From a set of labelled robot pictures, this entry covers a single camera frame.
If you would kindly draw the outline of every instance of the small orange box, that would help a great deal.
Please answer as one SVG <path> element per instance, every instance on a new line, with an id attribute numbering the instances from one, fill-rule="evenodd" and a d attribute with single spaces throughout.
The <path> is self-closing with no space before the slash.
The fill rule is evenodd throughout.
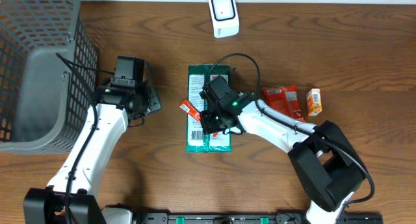
<path id="1" fill-rule="evenodd" d="M 322 112 L 319 88 L 312 88 L 311 91 L 306 94 L 306 105 L 308 116 L 317 116 Z"/>

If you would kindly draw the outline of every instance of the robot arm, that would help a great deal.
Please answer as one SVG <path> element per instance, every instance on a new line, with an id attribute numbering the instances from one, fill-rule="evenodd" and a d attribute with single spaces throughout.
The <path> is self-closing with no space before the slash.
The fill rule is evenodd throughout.
<path id="1" fill-rule="evenodd" d="M 66 213 L 72 223 L 131 223 L 135 218 L 126 208 L 101 212 L 97 198 L 112 150 L 130 121 L 142 118 L 144 123 L 144 116 L 161 108 L 154 88 L 148 87 L 147 81 L 143 82 L 144 64 L 139 58 L 118 57 L 114 77 L 98 86 L 91 97 L 93 105 L 88 109 L 84 127 L 64 165 L 46 189 L 31 188 L 27 193 L 23 204 L 26 223 L 63 223 L 62 216 L 55 212 L 62 211 L 64 205 L 70 205 Z M 77 76 L 76 70 L 67 66 Z"/>
<path id="2" fill-rule="evenodd" d="M 238 94 L 221 76 L 203 87 L 201 97 L 208 103 L 208 109 L 201 112 L 204 134 L 247 132 L 282 149 L 312 199 L 307 220 L 311 224 L 336 223 L 347 201 L 366 177 L 354 163 L 355 160 L 363 165 L 362 161 L 337 125 L 329 121 L 321 126 L 296 121 L 271 109 L 255 95 Z M 228 130 L 235 127 L 240 132 Z M 323 139 L 342 144 L 343 153 L 322 143 Z M 330 151 L 333 156 L 322 165 L 318 157 Z"/>

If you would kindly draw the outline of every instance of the snack package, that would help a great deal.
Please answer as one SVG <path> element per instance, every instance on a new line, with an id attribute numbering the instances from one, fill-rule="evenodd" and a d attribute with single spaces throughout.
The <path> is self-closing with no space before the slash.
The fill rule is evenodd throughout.
<path id="1" fill-rule="evenodd" d="M 267 105 L 293 119 L 305 122 L 300 110 L 296 85 L 279 88 L 263 88 Z"/>
<path id="2" fill-rule="evenodd" d="M 306 94 L 306 106 L 308 116 L 317 116 L 322 112 L 319 88 L 312 88 L 311 91 Z"/>
<path id="3" fill-rule="evenodd" d="M 200 96 L 206 80 L 211 81 L 221 75 L 229 82 L 229 65 L 217 65 L 208 77 L 208 71 L 212 66 L 212 64 L 197 64 L 188 67 L 188 100 L 198 112 L 208 108 L 207 101 L 201 99 Z M 188 153 L 231 152 L 231 136 L 229 134 L 224 135 L 222 132 L 216 132 L 206 136 L 202 132 L 201 123 L 191 115 L 188 115 L 186 141 Z"/>

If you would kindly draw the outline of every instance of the wire mesh basket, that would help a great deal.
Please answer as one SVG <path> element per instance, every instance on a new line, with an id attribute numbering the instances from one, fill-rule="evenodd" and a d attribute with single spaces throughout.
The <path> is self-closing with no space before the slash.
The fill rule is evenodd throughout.
<path id="1" fill-rule="evenodd" d="M 0 0 L 0 152 L 67 153 L 88 96 L 56 57 L 97 68 L 79 18 L 81 0 Z M 77 68 L 94 90 L 96 72 Z"/>

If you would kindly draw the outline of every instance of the green snack package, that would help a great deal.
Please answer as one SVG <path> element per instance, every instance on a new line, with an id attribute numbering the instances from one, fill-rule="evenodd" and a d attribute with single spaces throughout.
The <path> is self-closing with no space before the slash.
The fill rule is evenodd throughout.
<path id="1" fill-rule="evenodd" d="M 200 92 L 212 64 L 189 65 L 188 67 L 188 100 L 198 110 L 207 108 L 207 101 L 201 99 Z M 210 75 L 210 81 L 221 75 L 229 82 L 229 65 L 217 65 Z M 231 136 L 219 132 L 205 136 L 202 132 L 201 123 L 188 115 L 187 121 L 187 152 L 188 153 L 220 153 L 231 152 Z"/>

